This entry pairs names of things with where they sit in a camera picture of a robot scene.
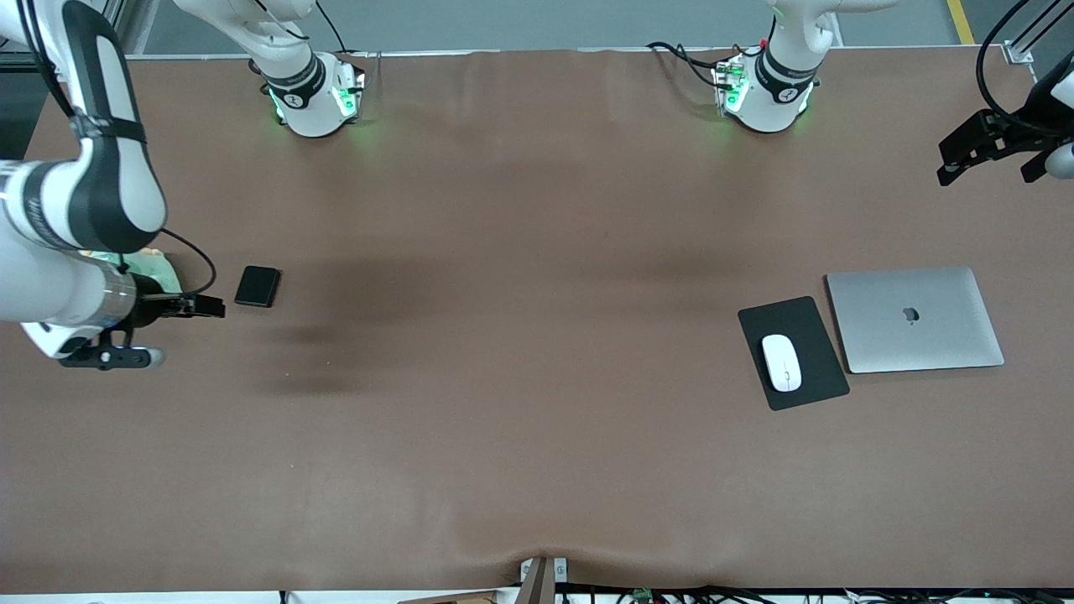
white mouse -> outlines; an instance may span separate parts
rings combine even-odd
[[[766,335],[760,341],[760,349],[765,354],[768,379],[772,383],[772,388],[780,392],[790,392],[801,387],[802,370],[789,337],[778,333]]]

laptop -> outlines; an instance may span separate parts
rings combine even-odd
[[[827,281],[851,373],[1003,364],[969,267],[832,273]]]

wire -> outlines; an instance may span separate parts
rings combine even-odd
[[[324,12],[324,8],[321,6],[321,0],[317,0],[314,4],[317,5],[317,10],[321,12],[321,16],[324,17],[324,20],[329,21],[329,27],[332,28],[332,33],[336,37],[336,42],[339,43],[339,52],[350,53],[350,51],[347,49],[347,45],[343,43],[343,38],[339,37],[339,30],[336,29],[335,24],[332,23],[332,17],[330,17],[329,14]]]
[[[201,287],[199,287],[197,289],[191,289],[190,291],[180,291],[179,293],[150,293],[150,294],[146,296],[145,299],[146,300],[176,300],[176,299],[179,299],[179,298],[191,298],[191,297],[198,296],[199,293],[201,293],[201,292],[205,291],[206,289],[213,287],[213,284],[216,283],[216,264],[213,262],[213,259],[209,258],[207,254],[205,254],[204,251],[202,251],[200,247],[198,247],[197,245],[190,243],[190,241],[187,240],[185,236],[183,236],[183,235],[180,235],[180,234],[178,234],[178,233],[176,233],[174,231],[171,231],[169,229],[160,229],[160,232],[162,232],[165,235],[174,239],[175,241],[182,243],[183,245],[186,245],[187,247],[189,247],[190,249],[192,249],[194,251],[194,254],[197,254],[198,256],[201,256],[202,260],[204,260],[205,263],[208,264],[208,270],[209,270],[211,274],[209,274],[209,277],[208,277],[208,282],[205,285],[203,285],[203,286],[201,286]]]
[[[60,105],[60,111],[63,112],[63,115],[74,117],[74,110],[71,109],[71,102],[60,88],[59,80],[56,78],[56,66],[48,60],[33,0],[17,0],[16,3],[18,4],[18,20],[23,26],[23,35],[26,37],[26,46],[30,49],[30,56],[33,57],[33,63],[38,67],[38,72],[45,78],[45,87],[48,88],[48,92],[56,99],[56,103]]]
[[[287,26],[285,26],[284,24],[279,23],[279,19],[276,18],[276,15],[274,15],[274,14],[272,14],[272,13],[268,12],[268,9],[264,5],[264,2],[262,2],[261,0],[253,0],[253,1],[258,4],[258,6],[261,6],[261,10],[264,11],[266,15],[268,15],[268,18],[271,18],[273,20],[273,23],[275,23],[276,25],[278,25],[279,28],[282,29],[284,31],[290,33],[292,38],[296,38],[299,40],[309,40],[308,35],[299,35],[297,33],[295,33],[295,32],[291,31],[290,29],[288,29]]]
[[[772,27],[768,28],[768,38],[766,38],[764,42],[765,42],[766,44],[767,44],[768,42],[770,42],[770,41],[772,40],[772,35],[773,35],[774,33],[775,33],[775,15],[773,14],[773,15],[772,15]],[[739,46],[738,44],[732,44],[732,45],[731,45],[731,48],[734,48],[734,49],[735,49],[736,52],[738,52],[738,53],[741,53],[741,54],[743,54],[743,55],[745,55],[745,56],[748,56],[748,57],[759,57],[759,56],[760,56],[760,54],[765,52],[765,48],[764,48],[764,47],[761,47],[761,48],[760,48],[759,51],[757,51],[756,53],[746,53],[746,52],[745,52],[745,51],[743,51],[743,49],[742,49],[742,47],[741,47],[741,46]]]
[[[1062,2],[1062,1],[1063,1],[1063,0],[1053,0],[1053,1],[1051,1],[1051,5],[1049,5],[1049,6],[1048,6],[1047,9],[1045,9],[1044,11],[1041,11],[1041,14],[1040,14],[1040,15],[1036,15],[1036,18],[1035,18],[1035,19],[1033,19],[1033,23],[1029,24],[1029,25],[1028,25],[1028,26],[1026,27],[1026,29],[1024,29],[1024,30],[1021,31],[1021,33],[1019,33],[1019,34],[1018,34],[1018,38],[1015,38],[1015,39],[1014,39],[1014,42],[1011,42],[1011,45],[1012,45],[1012,46],[1017,46],[1017,45],[1018,45],[1018,43],[1022,41],[1022,39],[1025,39],[1025,38],[1026,38],[1027,35],[1029,35],[1029,32],[1030,32],[1030,31],[1033,31],[1033,28],[1034,28],[1034,27],[1036,27],[1036,24],[1039,24],[1039,23],[1041,23],[1042,20],[1044,20],[1044,17],[1048,16],[1048,14],[1049,14],[1049,13],[1051,13],[1051,10],[1053,10],[1053,9],[1055,9],[1056,6],[1058,6],[1058,5],[1059,5],[1059,3],[1060,3],[1060,2]],[[1059,15],[1058,17],[1056,17],[1056,19],[1055,19],[1055,20],[1053,20],[1053,21],[1051,21],[1051,24],[1050,24],[1050,25],[1049,25],[1048,27],[1046,27],[1046,28],[1043,28],[1043,29],[1042,29],[1042,31],[1041,31],[1041,33],[1044,33],[1044,32],[1048,31],[1049,29],[1051,29],[1051,27],[1053,27],[1054,25],[1056,25],[1056,21],[1058,21],[1059,19],[1061,19],[1061,18],[1063,17],[1063,14],[1065,14],[1065,11],[1064,11],[1064,12],[1063,12],[1062,14],[1060,14],[1060,15]],[[1026,46],[1027,46],[1027,47],[1029,47],[1029,46],[1032,46],[1032,45],[1033,45],[1033,44],[1034,44],[1034,43],[1036,42],[1036,40],[1037,40],[1037,39],[1040,39],[1040,37],[1041,37],[1041,35],[1040,35],[1040,34],[1037,34],[1037,37],[1033,39],[1033,42],[1030,42],[1029,44],[1026,44]]]
[[[1030,40],[1028,44],[1026,44],[1026,47],[1027,47],[1027,48],[1030,48],[1030,47],[1032,47],[1032,46],[1033,46],[1034,44],[1036,44],[1036,41],[1037,41],[1037,40],[1040,40],[1041,38],[1043,38],[1045,33],[1047,33],[1048,31],[1050,31],[1050,30],[1051,30],[1051,28],[1053,28],[1053,27],[1055,27],[1057,23],[1059,23],[1059,19],[1061,19],[1061,18],[1063,18],[1064,16],[1066,16],[1066,13],[1071,12],[1071,9],[1074,9],[1074,4],[1068,4],[1068,5],[1066,5],[1066,8],[1065,8],[1065,9],[1063,9],[1063,10],[1062,10],[1062,12],[1060,12],[1060,13],[1059,13],[1059,16],[1057,16],[1057,17],[1056,17],[1056,18],[1055,18],[1055,19],[1054,19],[1054,20],[1051,21],[1051,24],[1049,24],[1049,25],[1048,25],[1048,27],[1045,27],[1045,28],[1042,28],[1042,29],[1041,29],[1041,31],[1037,31],[1037,32],[1036,32],[1036,35],[1035,35],[1035,37],[1033,37],[1033,39],[1032,39],[1032,40]]]
[[[731,87],[728,86],[727,84],[717,84],[717,83],[709,80],[708,77],[705,76],[705,74],[702,74],[700,71],[698,71],[697,70],[698,67],[702,67],[705,69],[712,69],[712,68],[714,68],[716,66],[716,63],[714,63],[714,62],[709,63],[709,62],[700,61],[700,60],[697,60],[697,59],[691,57],[690,54],[686,53],[686,48],[683,47],[682,44],[679,44],[678,46],[672,47],[667,42],[653,42],[652,44],[648,44],[647,46],[649,48],[654,49],[654,51],[656,48],[668,48],[668,49],[670,49],[672,55],[674,55],[676,57],[678,57],[681,60],[686,61],[686,64],[690,66],[691,71],[693,71],[694,75],[696,75],[697,78],[700,80],[701,82],[705,82],[709,86],[712,86],[713,88],[719,88],[721,90],[730,90],[731,89]]]
[[[985,41],[981,43],[981,49],[977,51],[977,63],[975,67],[975,75],[977,77],[977,89],[981,91],[981,97],[985,100],[985,103],[988,105],[988,107],[991,109],[993,112],[996,112],[996,114],[999,115],[1000,117],[1006,119],[1007,121],[1021,126],[1022,128],[1028,128],[1033,132],[1036,132],[1037,134],[1042,134],[1044,136],[1061,136],[1062,132],[1058,132],[1056,130],[1051,130],[1050,128],[1045,128],[1036,124],[1030,124],[1019,117],[1015,117],[1014,115],[1008,113],[1005,109],[1001,107],[1000,104],[996,102],[996,99],[992,97],[992,94],[988,90],[988,84],[985,82],[985,54],[988,51],[988,46],[991,45],[991,43],[996,40],[996,37],[999,35],[999,32],[1001,29],[1003,29],[1003,26],[1010,23],[1011,19],[1015,16],[1015,14],[1017,14],[1018,11],[1021,10],[1021,8],[1028,4],[1030,0],[1018,0],[1017,2],[1015,2],[1014,6],[1011,6],[1011,10],[1007,11],[1002,18],[1000,18],[999,23],[996,24],[996,27],[993,27],[992,30],[988,32],[988,35],[985,37]]]

black mouse pad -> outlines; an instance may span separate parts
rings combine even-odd
[[[843,366],[839,364],[839,357],[836,356],[836,349],[831,346],[828,331],[824,329],[821,313],[812,298],[807,296],[739,311],[739,322],[757,366],[757,376],[760,377],[761,388],[768,398],[768,406],[772,411],[834,399],[851,391]],[[789,337],[798,355],[802,385],[792,392],[780,392],[772,388],[768,378],[760,341],[773,333]]]

phone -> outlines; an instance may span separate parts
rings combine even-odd
[[[276,298],[276,286],[279,285],[280,272],[267,267],[246,267],[243,278],[238,282],[235,292],[235,304],[247,306],[272,306]]]

